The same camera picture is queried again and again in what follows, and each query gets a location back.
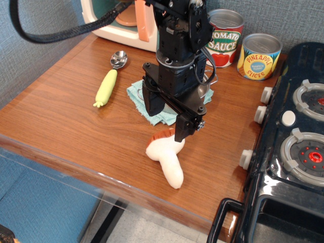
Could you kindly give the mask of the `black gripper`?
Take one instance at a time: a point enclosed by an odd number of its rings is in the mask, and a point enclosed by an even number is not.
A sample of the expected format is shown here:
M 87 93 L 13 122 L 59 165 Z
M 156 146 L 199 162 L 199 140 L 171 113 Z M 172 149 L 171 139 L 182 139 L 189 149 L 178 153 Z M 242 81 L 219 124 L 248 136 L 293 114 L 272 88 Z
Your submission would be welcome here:
M 206 56 L 203 52 L 190 56 L 183 62 L 164 57 L 160 51 L 158 64 L 143 64 L 142 93 L 149 116 L 162 112 L 167 104 L 176 113 L 175 141 L 182 142 L 195 131 L 203 128 L 207 109 L 198 94 L 203 82 Z

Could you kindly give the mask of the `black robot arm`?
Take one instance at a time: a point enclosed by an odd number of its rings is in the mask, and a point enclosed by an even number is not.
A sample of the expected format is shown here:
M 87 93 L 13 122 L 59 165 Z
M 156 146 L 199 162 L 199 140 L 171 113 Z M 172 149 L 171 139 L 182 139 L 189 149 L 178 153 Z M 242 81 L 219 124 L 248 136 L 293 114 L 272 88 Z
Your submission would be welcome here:
M 204 80 L 206 62 L 212 60 L 206 45 L 214 27 L 206 1 L 146 1 L 153 6 L 159 34 L 158 64 L 145 63 L 142 94 L 146 111 L 154 116 L 168 105 L 177 113 L 175 141 L 181 142 L 203 128 L 207 109 L 198 94 L 216 76 Z

